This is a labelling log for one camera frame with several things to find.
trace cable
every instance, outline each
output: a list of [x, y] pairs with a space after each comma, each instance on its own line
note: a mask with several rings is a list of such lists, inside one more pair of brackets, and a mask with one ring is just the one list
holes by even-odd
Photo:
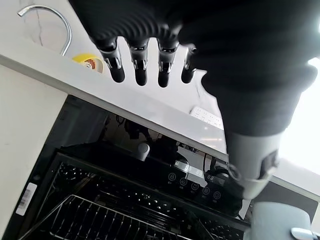
[[125, 122], [125, 118], [124, 117], [121, 117], [121, 118], [122, 118], [122, 121], [119, 120], [119, 116], [118, 115], [115, 116], [115, 120], [118, 123], [118, 127], [120, 127]]
[[206, 157], [207, 157], [207, 154], [205, 153], [204, 154], [204, 158], [203, 158], [203, 175], [205, 174], [205, 167], [206, 167]]

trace white sticker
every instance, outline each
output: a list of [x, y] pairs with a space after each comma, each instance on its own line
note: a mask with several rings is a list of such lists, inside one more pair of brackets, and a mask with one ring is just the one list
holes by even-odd
[[215, 126], [218, 129], [224, 130], [222, 118], [202, 109], [201, 107], [195, 106], [191, 110], [190, 115], [206, 122], [207, 124]]
[[37, 189], [37, 185], [35, 185], [34, 183], [29, 182], [28, 186], [26, 187], [24, 194], [21, 198], [21, 201], [19, 203], [18, 208], [16, 209], [15, 213], [19, 214], [20, 216], [24, 216], [29, 203], [31, 202], [32, 197], [34, 196], [34, 193]]

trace barcode sticker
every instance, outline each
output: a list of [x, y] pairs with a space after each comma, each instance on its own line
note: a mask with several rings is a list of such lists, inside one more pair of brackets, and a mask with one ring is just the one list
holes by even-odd
[[28, 186], [26, 187], [24, 194], [20, 200], [19, 206], [15, 211], [16, 214], [19, 214], [20, 216], [25, 215], [28, 209], [29, 203], [31, 202], [32, 197], [34, 196], [36, 189], [37, 189], [37, 185], [35, 185], [32, 182], [28, 183]]

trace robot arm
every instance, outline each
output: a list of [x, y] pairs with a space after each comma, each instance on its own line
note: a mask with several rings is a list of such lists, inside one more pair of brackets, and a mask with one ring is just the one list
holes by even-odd
[[[207, 70], [202, 85], [217, 98], [230, 163], [227, 189], [244, 199], [255, 198], [278, 165], [281, 134], [301, 92], [317, 75], [307, 62], [320, 53], [320, 1], [69, 1], [106, 59], [121, 62], [118, 52], [112, 55], [116, 44], [109, 50], [118, 36], [131, 47], [156, 37], [161, 87], [168, 84], [177, 42], [196, 47], [185, 69], [192, 66], [190, 74]], [[131, 52], [132, 62], [146, 63], [142, 51], [136, 52]], [[110, 71], [117, 82], [125, 78], [120, 64], [111, 65]], [[182, 80], [189, 82], [185, 76]]]

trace wall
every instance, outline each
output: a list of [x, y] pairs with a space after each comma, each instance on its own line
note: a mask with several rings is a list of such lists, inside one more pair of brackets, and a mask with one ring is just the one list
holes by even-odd
[[0, 238], [67, 94], [0, 65]]

